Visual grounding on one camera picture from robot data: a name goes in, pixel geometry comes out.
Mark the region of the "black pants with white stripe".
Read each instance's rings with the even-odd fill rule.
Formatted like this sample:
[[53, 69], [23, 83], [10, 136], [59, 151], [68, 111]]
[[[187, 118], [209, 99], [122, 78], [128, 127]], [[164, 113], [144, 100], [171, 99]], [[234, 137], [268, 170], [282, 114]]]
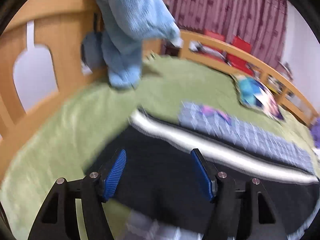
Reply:
[[[215, 173], [211, 203], [200, 188], [191, 151]], [[319, 178], [259, 157], [225, 140], [134, 111], [84, 173], [99, 172], [126, 151], [114, 198], [149, 218], [205, 239], [319, 239]]]

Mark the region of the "green bed blanket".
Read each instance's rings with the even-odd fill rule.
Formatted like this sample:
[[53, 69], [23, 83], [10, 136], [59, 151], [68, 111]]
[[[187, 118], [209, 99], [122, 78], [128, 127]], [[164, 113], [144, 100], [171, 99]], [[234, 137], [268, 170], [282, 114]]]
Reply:
[[239, 103], [230, 76], [195, 62], [158, 56], [145, 61], [136, 89], [117, 91], [105, 79], [92, 83], [67, 100], [15, 152], [1, 184], [1, 203], [13, 235], [27, 239], [54, 181], [81, 178], [84, 168], [127, 126], [138, 106], [177, 122], [184, 101], [220, 109], [313, 155], [309, 129], [291, 113], [282, 111], [284, 120], [273, 120]]

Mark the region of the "grey grid star blanket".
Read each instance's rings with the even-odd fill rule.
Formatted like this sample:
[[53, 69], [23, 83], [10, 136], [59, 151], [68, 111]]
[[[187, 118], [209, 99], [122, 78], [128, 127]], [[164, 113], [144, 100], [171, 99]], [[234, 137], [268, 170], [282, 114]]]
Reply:
[[308, 152], [258, 126], [239, 120], [207, 105], [184, 102], [178, 116], [180, 125], [271, 159], [314, 173]]

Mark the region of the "colourful geometric pillow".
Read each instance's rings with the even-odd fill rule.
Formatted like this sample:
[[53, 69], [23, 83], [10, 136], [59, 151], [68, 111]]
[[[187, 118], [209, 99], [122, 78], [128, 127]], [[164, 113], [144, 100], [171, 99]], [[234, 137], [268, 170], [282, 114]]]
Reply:
[[260, 112], [277, 121], [284, 117], [271, 91], [251, 76], [232, 75], [239, 102], [256, 112]]

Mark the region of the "purple plush toy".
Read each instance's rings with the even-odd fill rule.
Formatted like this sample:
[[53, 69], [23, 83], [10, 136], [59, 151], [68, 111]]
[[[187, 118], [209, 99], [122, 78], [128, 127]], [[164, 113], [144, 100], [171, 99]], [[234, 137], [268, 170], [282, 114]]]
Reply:
[[320, 148], [320, 117], [310, 127], [310, 133], [313, 138], [315, 148]]

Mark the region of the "light blue plush toy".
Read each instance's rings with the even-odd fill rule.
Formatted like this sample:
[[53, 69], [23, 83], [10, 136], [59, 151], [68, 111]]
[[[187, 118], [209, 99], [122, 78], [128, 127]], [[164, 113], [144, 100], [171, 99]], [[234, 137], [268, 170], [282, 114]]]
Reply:
[[163, 0], [95, 0], [103, 31], [88, 33], [81, 44], [83, 62], [90, 68], [108, 66], [116, 89], [137, 87], [142, 74], [143, 41], [166, 39], [181, 44], [180, 29]]

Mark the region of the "maroon patterned curtain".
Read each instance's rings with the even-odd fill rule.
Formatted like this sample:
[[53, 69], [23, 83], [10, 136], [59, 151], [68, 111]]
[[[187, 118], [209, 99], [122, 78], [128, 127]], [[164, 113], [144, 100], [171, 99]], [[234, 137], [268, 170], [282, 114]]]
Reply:
[[281, 59], [287, 24], [287, 0], [165, 0], [181, 29], [211, 31], [231, 43], [239, 37], [251, 54], [271, 67]]

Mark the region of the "wooden bed frame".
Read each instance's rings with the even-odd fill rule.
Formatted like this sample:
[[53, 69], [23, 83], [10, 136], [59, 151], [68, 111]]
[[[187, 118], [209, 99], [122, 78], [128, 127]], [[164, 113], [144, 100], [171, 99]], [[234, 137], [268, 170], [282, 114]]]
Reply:
[[[1, 182], [16, 152], [37, 132], [70, 96], [106, 74], [106, 69], [94, 70], [84, 75], [80, 67], [80, 44], [84, 36], [93, 30], [94, 16], [98, 17], [98, 29], [102, 25], [100, 10], [94, 0], [27, 0], [14, 14], [1, 34]], [[48, 47], [53, 60], [57, 92], [50, 93], [31, 110], [25, 112], [18, 98], [13, 78], [13, 66], [20, 53], [27, 48], [27, 23], [35, 23], [35, 43]], [[181, 31], [186, 44], [199, 41], [237, 56], [259, 69], [260, 80], [265, 85], [269, 76], [283, 86], [276, 96], [279, 105], [287, 108], [298, 120], [310, 126], [319, 113], [307, 98], [279, 72], [253, 55], [226, 42], [198, 34]], [[192, 53], [184, 44], [178, 57], [202, 63], [225, 74], [241, 73], [239, 69], [207, 56]], [[310, 109], [305, 114], [286, 98], [292, 92]]]

